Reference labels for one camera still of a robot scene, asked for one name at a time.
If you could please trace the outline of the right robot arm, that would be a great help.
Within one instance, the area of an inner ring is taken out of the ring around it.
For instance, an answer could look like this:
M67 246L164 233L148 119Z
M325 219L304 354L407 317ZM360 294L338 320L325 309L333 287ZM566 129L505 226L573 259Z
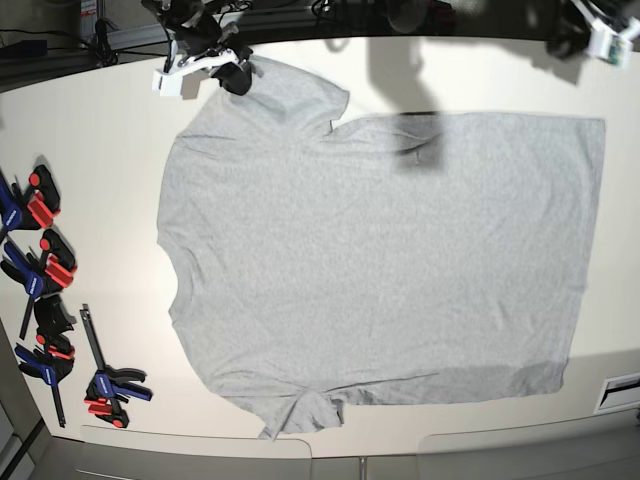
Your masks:
M231 94L242 96L252 86L252 50L239 41L236 22L214 14L226 1L212 7L202 1L144 1L169 39L162 69L154 72L152 90L161 96L182 94L187 76L201 72L216 79Z

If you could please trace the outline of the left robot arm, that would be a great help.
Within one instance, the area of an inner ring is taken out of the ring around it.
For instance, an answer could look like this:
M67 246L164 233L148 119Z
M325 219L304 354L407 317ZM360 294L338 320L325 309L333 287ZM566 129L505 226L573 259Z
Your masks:
M578 54L619 62L639 37L639 20L627 13L632 1L556 1L546 51L559 60Z

